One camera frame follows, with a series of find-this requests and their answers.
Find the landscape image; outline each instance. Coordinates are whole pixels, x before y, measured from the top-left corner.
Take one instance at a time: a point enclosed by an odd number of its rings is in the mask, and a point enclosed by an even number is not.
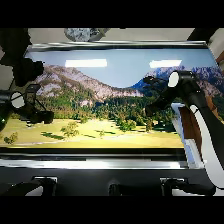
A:
[[[172,124],[175,115],[171,108],[158,111],[153,117],[146,117],[144,111],[146,105],[159,97],[174,70],[196,73],[200,79],[199,86],[206,95],[212,96],[220,120],[224,119],[224,79],[215,62],[211,62],[209,67],[192,67],[184,61],[179,66],[149,68],[148,71],[146,67],[142,71],[144,74],[138,74],[141,78],[137,80],[119,80],[121,74],[117,74],[119,84],[116,84],[116,77],[110,76],[109,81],[106,79],[107,70],[112,67],[109,62],[108,59],[106,69],[96,69],[94,73],[94,68],[67,67],[63,63],[53,64],[50,59],[45,60],[44,73],[33,83],[41,85],[37,98],[47,110],[54,112],[53,123],[27,124],[17,114],[12,114],[1,132],[0,146],[183,148]],[[147,76],[159,82],[147,84],[143,81]],[[12,90],[24,92],[29,84],[22,88],[12,85]],[[177,98],[175,102],[181,102],[181,99]]]

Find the grass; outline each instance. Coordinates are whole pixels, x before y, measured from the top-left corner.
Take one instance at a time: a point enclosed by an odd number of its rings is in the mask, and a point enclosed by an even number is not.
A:
[[[144,126],[137,126],[132,131],[123,133],[115,122],[108,120],[90,120],[79,124],[77,130],[80,135],[63,140],[62,126],[73,120],[55,119],[52,124],[36,124],[26,127],[26,122],[10,119],[5,129],[1,132],[4,137],[9,137],[13,132],[18,132],[18,141],[11,147],[34,148],[183,148],[180,137],[175,133],[152,131],[145,132]],[[100,131],[104,130],[105,136],[100,138]],[[0,140],[0,146],[10,147]]]

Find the yellow grass field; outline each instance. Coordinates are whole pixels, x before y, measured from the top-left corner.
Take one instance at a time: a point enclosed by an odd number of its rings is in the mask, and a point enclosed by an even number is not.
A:
[[[74,120],[55,119],[52,124],[35,124],[27,127],[26,122],[10,119],[5,129],[1,132],[4,137],[9,137],[13,132],[18,132],[18,141],[13,145],[0,140],[0,147],[22,148],[183,148],[180,137],[176,133],[159,131],[145,132],[145,126],[137,126],[126,133],[119,130],[113,121],[89,120],[79,124],[79,135],[67,140],[60,140],[63,133],[62,126]],[[99,132],[104,130],[104,137],[100,138]]]

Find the screen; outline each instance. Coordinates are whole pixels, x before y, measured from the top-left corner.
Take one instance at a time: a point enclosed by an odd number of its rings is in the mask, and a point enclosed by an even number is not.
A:
[[[41,85],[37,99],[54,112],[54,121],[32,125],[13,114],[2,131],[4,147],[183,148],[171,108],[152,118],[144,111],[173,70],[198,74],[198,84],[224,118],[223,79],[209,49],[45,51],[26,57],[44,62],[44,73],[33,83]],[[148,85],[146,76],[159,81]],[[24,92],[27,86],[11,89]],[[15,141],[6,142],[12,135]]]

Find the sky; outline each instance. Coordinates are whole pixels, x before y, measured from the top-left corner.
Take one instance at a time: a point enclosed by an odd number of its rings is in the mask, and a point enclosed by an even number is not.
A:
[[[26,57],[50,65],[65,66],[66,60],[106,59],[106,67],[79,67],[83,74],[107,85],[125,88],[136,84],[147,72],[155,70],[149,63],[160,60],[182,60],[192,67],[215,67],[209,49],[109,49],[29,52]]]

